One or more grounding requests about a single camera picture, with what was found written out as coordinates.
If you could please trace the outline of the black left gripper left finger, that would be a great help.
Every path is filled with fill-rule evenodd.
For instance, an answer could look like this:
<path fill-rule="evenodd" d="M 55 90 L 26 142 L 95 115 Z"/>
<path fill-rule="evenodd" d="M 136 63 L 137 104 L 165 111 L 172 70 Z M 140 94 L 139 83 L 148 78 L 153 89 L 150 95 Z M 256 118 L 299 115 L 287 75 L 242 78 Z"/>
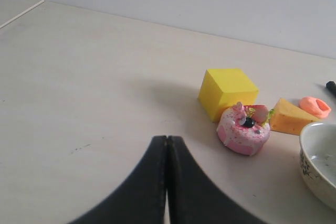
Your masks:
<path fill-rule="evenodd" d="M 163 223 L 167 137 L 152 138 L 132 173 L 106 199 L 72 223 Z"/>

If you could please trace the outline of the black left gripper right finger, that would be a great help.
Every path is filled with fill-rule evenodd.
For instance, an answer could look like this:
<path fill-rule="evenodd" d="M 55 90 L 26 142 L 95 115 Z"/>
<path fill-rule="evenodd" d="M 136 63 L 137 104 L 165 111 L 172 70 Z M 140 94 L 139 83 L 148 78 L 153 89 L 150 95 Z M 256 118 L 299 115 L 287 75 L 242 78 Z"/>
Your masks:
<path fill-rule="evenodd" d="M 180 136 L 167 138 L 166 190 L 170 223 L 263 223 L 209 179 Z"/>

